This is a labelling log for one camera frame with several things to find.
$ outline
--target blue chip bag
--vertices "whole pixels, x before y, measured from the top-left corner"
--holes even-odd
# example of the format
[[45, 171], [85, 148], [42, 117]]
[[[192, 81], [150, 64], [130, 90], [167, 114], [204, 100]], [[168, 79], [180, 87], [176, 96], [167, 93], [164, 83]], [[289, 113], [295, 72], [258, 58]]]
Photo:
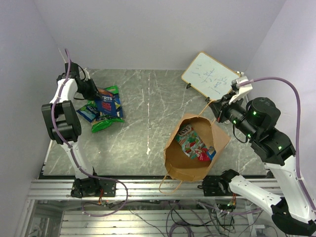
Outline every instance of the blue chip bag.
[[98, 91], [102, 97], [101, 100], [95, 100], [98, 111], [117, 117], [113, 94], [101, 88], [98, 88]]
[[99, 111], [92, 103], [88, 103], [85, 106], [77, 110], [77, 113], [83, 116], [89, 122], [92, 122], [95, 118], [100, 116]]
[[114, 117], [123, 117], [123, 110], [119, 99], [119, 89], [116, 85], [107, 87], [105, 89], [98, 88], [102, 100], [96, 100], [98, 111], [105, 115]]
[[119, 98], [118, 86], [117, 85], [110, 86], [110, 87], [105, 88], [105, 90], [113, 94], [113, 100], [115, 103], [115, 108], [117, 110], [117, 117], [120, 117], [120, 118], [124, 117], [123, 109], [122, 109], [120, 98]]

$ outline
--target bag handle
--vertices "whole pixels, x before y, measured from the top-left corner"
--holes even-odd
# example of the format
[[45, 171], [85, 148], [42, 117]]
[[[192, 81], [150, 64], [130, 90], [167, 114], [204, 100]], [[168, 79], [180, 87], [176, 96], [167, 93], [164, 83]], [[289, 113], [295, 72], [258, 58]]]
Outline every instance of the bag handle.
[[177, 191], [177, 190], [179, 189], [179, 187], [181, 186], [183, 180], [181, 180], [181, 182], [179, 183], [179, 185], [178, 185], [173, 191], [171, 191], [171, 192], [169, 192], [169, 193], [165, 193], [165, 192], [161, 191], [160, 188], [161, 188], [162, 183], [166, 180], [167, 176], [168, 176], [168, 173], [164, 176], [164, 178], [163, 178], [162, 181], [160, 182], [160, 184], [159, 184], [159, 192], [161, 192], [162, 194], [173, 194], [175, 191]]
[[202, 109], [201, 113], [199, 113], [199, 115], [197, 117], [200, 117], [203, 114], [203, 112], [206, 110], [206, 108], [214, 101], [215, 100], [211, 100], [210, 102], [208, 102], [208, 104], [204, 107], [204, 109]]

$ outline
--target whiteboard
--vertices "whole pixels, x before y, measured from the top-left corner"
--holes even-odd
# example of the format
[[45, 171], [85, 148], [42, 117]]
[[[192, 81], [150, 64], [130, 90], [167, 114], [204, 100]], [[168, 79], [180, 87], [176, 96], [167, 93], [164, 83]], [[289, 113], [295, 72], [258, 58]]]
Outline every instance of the whiteboard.
[[231, 90], [231, 82], [239, 78], [233, 70], [200, 52], [181, 76], [186, 83], [211, 100], [221, 99]]

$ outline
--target candy bag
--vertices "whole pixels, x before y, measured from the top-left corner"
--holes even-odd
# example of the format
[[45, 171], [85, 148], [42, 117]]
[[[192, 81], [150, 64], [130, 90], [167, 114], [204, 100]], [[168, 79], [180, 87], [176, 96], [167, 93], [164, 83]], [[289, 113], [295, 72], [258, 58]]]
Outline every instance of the candy bag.
[[197, 157], [199, 161], [208, 161], [213, 160], [216, 154], [213, 147], [209, 149], [206, 147], [190, 124], [180, 127], [175, 140], [181, 145], [186, 156], [191, 159]]

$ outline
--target white wall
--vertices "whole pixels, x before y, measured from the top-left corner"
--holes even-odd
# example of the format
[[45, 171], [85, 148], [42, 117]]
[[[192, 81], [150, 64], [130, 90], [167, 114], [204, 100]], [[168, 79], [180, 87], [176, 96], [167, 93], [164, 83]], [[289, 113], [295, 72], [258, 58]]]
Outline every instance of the white wall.
[[244, 71], [284, 0], [35, 0], [57, 44], [90, 68], [185, 69], [206, 51]]
[[[251, 78], [276, 76], [292, 82], [301, 97], [301, 171], [316, 197], [316, 1], [287, 0], [251, 61]], [[265, 81], [253, 85], [251, 97], [272, 99], [281, 110], [277, 128], [295, 144], [296, 100], [284, 83]]]
[[32, 0], [0, 1], [0, 236], [14, 236], [49, 137], [41, 105], [64, 65]]

